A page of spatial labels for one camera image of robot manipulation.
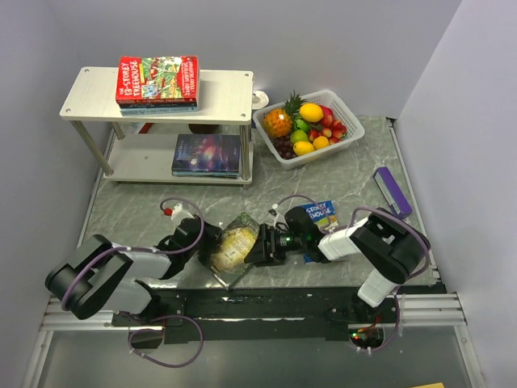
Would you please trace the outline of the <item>Alice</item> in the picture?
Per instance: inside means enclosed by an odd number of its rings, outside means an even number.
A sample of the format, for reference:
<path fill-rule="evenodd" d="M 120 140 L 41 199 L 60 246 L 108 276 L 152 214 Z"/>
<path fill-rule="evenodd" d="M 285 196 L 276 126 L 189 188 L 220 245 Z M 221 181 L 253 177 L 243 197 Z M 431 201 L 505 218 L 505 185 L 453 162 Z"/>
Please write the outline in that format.
<path fill-rule="evenodd" d="M 224 229 L 219 247 L 209 263 L 202 263 L 225 288 L 232 289 L 250 270 L 244 260 L 255 244 L 259 224 L 248 213 L 240 213 Z"/>

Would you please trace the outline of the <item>Robinson Crusoe book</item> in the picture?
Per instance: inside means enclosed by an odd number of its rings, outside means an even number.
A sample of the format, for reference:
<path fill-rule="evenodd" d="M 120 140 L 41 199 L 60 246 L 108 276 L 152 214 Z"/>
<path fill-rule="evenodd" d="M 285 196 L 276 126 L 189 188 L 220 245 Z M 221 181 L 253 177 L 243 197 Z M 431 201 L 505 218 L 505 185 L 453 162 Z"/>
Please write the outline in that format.
<path fill-rule="evenodd" d="M 171 164 L 173 171 L 228 171 L 240 173 L 238 135 L 179 134 Z"/>

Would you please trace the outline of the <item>light blue 143-Storey Treehouse book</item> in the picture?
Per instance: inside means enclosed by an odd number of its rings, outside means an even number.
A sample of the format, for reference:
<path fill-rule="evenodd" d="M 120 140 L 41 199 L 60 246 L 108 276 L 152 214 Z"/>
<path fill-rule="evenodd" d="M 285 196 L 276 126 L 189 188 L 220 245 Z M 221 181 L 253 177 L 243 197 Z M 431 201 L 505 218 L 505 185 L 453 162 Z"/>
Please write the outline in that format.
<path fill-rule="evenodd" d="M 198 107 L 170 107 L 170 108 L 124 108 L 120 109 L 122 116 L 156 116 L 175 113 L 198 112 Z"/>

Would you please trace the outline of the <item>Little Women book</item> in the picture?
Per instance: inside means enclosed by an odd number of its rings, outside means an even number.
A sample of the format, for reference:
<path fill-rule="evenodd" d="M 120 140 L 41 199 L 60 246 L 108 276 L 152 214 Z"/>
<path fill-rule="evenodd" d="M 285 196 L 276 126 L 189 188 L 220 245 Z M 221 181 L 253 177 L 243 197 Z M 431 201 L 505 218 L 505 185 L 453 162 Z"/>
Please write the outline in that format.
<path fill-rule="evenodd" d="M 120 109 L 148 109 L 148 108 L 197 108 L 197 102 L 180 102 L 180 103 L 124 103 L 118 104 Z"/>

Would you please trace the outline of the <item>red 13-Storey Treehouse book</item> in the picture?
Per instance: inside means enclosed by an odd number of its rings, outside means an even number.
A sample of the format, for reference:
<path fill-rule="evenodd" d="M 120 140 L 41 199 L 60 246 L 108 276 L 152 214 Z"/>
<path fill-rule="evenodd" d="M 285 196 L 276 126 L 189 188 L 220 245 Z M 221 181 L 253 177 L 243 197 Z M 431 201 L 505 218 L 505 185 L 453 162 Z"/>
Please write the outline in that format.
<path fill-rule="evenodd" d="M 120 106 L 198 103 L 200 67 L 197 56 L 121 57 L 116 83 Z"/>

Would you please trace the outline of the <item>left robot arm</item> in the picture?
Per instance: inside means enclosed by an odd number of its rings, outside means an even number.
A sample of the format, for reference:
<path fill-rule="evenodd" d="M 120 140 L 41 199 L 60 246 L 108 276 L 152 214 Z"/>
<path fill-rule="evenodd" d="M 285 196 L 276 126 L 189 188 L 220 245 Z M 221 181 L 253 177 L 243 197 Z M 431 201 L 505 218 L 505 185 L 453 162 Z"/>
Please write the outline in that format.
<path fill-rule="evenodd" d="M 153 247 L 126 247 L 94 234 L 46 276 L 44 285 L 78 319 L 122 310 L 150 325 L 160 314 L 159 297 L 144 279 L 176 276 L 195 253 L 213 246 L 220 233 L 219 226 L 194 216 L 184 218 Z"/>

